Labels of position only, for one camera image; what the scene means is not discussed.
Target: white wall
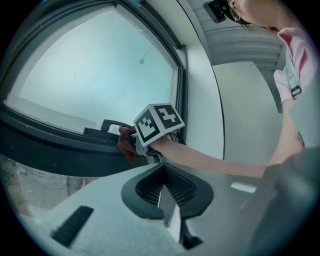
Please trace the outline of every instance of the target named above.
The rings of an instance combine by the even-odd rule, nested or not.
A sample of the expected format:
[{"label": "white wall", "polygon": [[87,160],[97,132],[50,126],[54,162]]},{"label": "white wall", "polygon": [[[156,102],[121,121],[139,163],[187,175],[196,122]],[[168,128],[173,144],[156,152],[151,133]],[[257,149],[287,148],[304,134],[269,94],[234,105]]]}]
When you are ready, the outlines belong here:
[{"label": "white wall", "polygon": [[213,66],[225,124],[225,160],[267,165],[277,147],[281,124],[270,89],[251,61]]},{"label": "white wall", "polygon": [[162,16],[180,43],[186,45],[189,89],[186,144],[204,154],[222,159],[222,109],[216,77],[206,51],[178,1],[147,2]]},{"label": "white wall", "polygon": [[147,104],[170,102],[172,67],[122,15],[109,10],[68,26],[70,31],[43,53],[28,76],[17,79],[12,95],[93,122],[96,129],[104,119],[133,125]]}]

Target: woman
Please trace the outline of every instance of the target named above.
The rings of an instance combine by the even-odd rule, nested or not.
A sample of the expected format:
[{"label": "woman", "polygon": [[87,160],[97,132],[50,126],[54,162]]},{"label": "woman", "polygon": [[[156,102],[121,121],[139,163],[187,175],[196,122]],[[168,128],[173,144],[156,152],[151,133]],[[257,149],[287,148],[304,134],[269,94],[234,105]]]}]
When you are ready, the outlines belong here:
[{"label": "woman", "polygon": [[[304,149],[298,137],[297,128],[289,115],[296,97],[303,93],[313,79],[318,68],[317,56],[313,52],[308,34],[292,13],[276,0],[229,0],[235,22],[243,25],[254,24],[270,31],[278,32],[288,53],[286,70],[292,67],[297,78],[295,90],[290,87],[286,70],[274,73],[283,108],[283,125],[280,139],[269,165],[282,164],[288,157]],[[207,170],[228,175],[262,178],[267,166],[253,166],[231,163],[210,157],[185,145],[170,140],[167,136],[150,145],[171,162],[195,169]]]}]

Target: grey surface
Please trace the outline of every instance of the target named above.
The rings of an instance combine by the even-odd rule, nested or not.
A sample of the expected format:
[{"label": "grey surface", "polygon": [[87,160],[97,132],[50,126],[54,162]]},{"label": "grey surface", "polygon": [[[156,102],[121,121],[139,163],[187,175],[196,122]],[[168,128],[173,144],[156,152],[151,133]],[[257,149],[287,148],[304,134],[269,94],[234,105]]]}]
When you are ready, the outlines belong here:
[{"label": "grey surface", "polygon": [[200,217],[187,220],[190,233],[199,236],[203,243],[180,256],[199,255],[247,255],[251,241],[269,200],[277,172],[269,168],[254,194],[242,197],[242,193],[229,187],[224,174],[186,169],[204,179],[213,188],[210,207]]},{"label": "grey surface", "polygon": [[162,220],[142,219],[121,198],[123,184],[154,165],[100,178],[57,205],[42,222],[47,232],[58,228],[79,206],[94,209],[71,246],[81,255],[160,256],[184,249],[171,237]]},{"label": "grey surface", "polygon": [[192,235],[199,236],[203,243],[186,251],[174,242],[162,220],[137,217],[123,203],[123,184],[154,165],[93,181],[71,197],[57,205],[43,221],[42,226],[49,234],[59,227],[78,206],[94,208],[94,212],[79,234],[71,249],[84,255],[175,255],[187,252],[209,252],[214,238],[244,208],[252,194],[230,187],[231,182],[224,174],[178,167],[207,181],[213,188],[214,199],[203,215],[187,220]]}]

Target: eyeglasses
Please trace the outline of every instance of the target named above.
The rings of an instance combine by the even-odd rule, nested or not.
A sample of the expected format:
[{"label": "eyeglasses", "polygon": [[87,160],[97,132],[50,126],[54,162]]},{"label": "eyeglasses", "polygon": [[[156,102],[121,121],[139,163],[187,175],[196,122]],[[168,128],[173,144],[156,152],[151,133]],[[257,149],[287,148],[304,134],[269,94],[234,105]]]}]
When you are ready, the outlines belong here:
[{"label": "eyeglasses", "polygon": [[232,0],[227,0],[227,1],[230,6],[230,13],[231,13],[232,18],[234,19],[235,22],[239,22],[241,20],[240,13],[237,10],[234,10],[233,8],[231,8],[231,1]]}]

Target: window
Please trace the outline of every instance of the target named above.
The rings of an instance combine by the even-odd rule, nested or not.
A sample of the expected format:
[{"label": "window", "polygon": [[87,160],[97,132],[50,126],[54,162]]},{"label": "window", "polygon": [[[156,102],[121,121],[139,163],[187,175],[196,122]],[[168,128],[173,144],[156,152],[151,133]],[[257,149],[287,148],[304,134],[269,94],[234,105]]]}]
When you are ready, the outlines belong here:
[{"label": "window", "polygon": [[148,104],[171,101],[173,78],[174,68],[157,46],[107,7],[48,37],[26,62],[5,104],[82,134],[100,129],[106,119],[133,125]]},{"label": "window", "polygon": [[1,153],[74,177],[148,164],[142,157],[125,160],[115,125],[131,126],[147,104],[168,102],[186,124],[185,58],[146,1],[43,1],[2,62]]}]

